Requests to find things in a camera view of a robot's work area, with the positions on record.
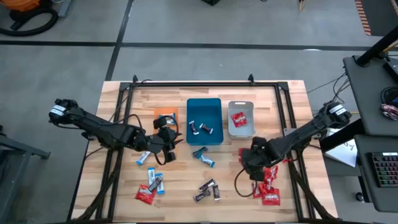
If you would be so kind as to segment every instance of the wooden table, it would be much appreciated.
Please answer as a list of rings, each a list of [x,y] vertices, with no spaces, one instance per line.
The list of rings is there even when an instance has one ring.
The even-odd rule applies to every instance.
[[[298,126],[311,120],[312,113],[303,81],[288,81],[294,114]],[[97,116],[109,119],[116,107],[120,82],[105,82],[97,110]],[[282,135],[278,108],[273,87],[139,87],[134,90],[131,113],[139,115],[147,134],[152,134],[154,108],[178,107],[180,132],[185,137],[187,130],[186,104],[189,98],[220,98],[223,107],[224,141],[220,146],[210,146],[206,155],[216,164],[209,168],[206,164],[193,159],[192,152],[199,147],[190,146],[184,140],[174,150],[177,160],[166,166],[157,165],[153,155],[139,167],[136,160],[140,152],[124,150],[123,164],[118,187],[118,197],[114,213],[114,222],[287,222],[297,221],[294,198],[287,164],[279,164],[278,177],[273,186],[280,189],[280,206],[263,206],[260,199],[242,198],[234,189],[234,178],[242,169],[238,162],[238,149],[249,147],[251,140],[230,140],[228,137],[228,102],[246,100],[254,103],[256,135],[267,139]],[[134,118],[130,124],[137,125]],[[88,153],[99,148],[97,142],[91,142]],[[319,149],[308,148],[304,151],[305,165],[311,190],[321,204],[334,216],[337,216],[335,203],[330,189],[328,176]],[[72,218],[81,215],[94,199],[101,185],[106,150],[90,156],[84,165]],[[152,205],[135,199],[140,184],[147,184],[147,168],[155,167],[156,172],[164,175],[165,194],[157,195]],[[213,196],[199,203],[192,199],[198,188],[208,179],[214,178],[220,188],[221,200],[216,202]],[[244,172],[239,176],[238,189],[242,194],[251,191],[251,181]],[[307,206],[304,194],[300,190],[304,214]],[[107,211],[106,200],[104,211]]]

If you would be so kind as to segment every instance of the computer keyboard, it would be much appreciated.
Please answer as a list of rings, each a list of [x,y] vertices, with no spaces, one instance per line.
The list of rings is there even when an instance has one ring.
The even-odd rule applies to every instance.
[[[372,152],[378,187],[398,187],[398,152]]]

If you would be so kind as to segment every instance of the blue bin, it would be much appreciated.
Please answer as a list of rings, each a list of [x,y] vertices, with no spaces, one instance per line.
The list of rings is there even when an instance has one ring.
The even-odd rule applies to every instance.
[[[194,135],[189,122],[195,121],[199,134]],[[213,128],[212,134],[204,129],[199,129],[200,124]],[[188,99],[187,101],[187,142],[191,146],[219,145],[224,141],[223,115],[221,113],[221,100]]]

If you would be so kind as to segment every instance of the concrete floor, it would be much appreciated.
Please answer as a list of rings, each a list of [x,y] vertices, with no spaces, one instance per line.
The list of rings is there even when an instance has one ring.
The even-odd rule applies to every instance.
[[[75,1],[70,15],[35,37],[0,40],[115,42],[128,0]],[[46,19],[40,16],[27,27]],[[0,26],[10,25],[0,6]],[[362,52],[379,37],[364,34],[354,0],[222,0],[210,7],[199,0],[135,0],[123,42],[340,46],[336,51],[122,47],[112,80],[305,80],[308,90],[339,77],[344,57]],[[87,141],[79,131],[47,122],[56,98],[71,98],[95,113],[113,47],[0,45],[0,124],[11,138],[52,152],[33,158],[10,222],[62,222],[67,218]],[[333,97],[332,85],[309,94],[314,110]],[[341,94],[356,111],[349,88]],[[353,195],[354,177],[330,176],[339,217],[393,223],[397,214],[379,213]]]

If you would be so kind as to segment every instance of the gray bin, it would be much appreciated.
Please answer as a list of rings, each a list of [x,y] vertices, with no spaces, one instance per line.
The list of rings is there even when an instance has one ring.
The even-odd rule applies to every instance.
[[[243,112],[248,123],[235,127],[231,115]],[[250,101],[230,101],[228,103],[228,134],[231,139],[250,139],[256,133],[254,129],[254,104]]]

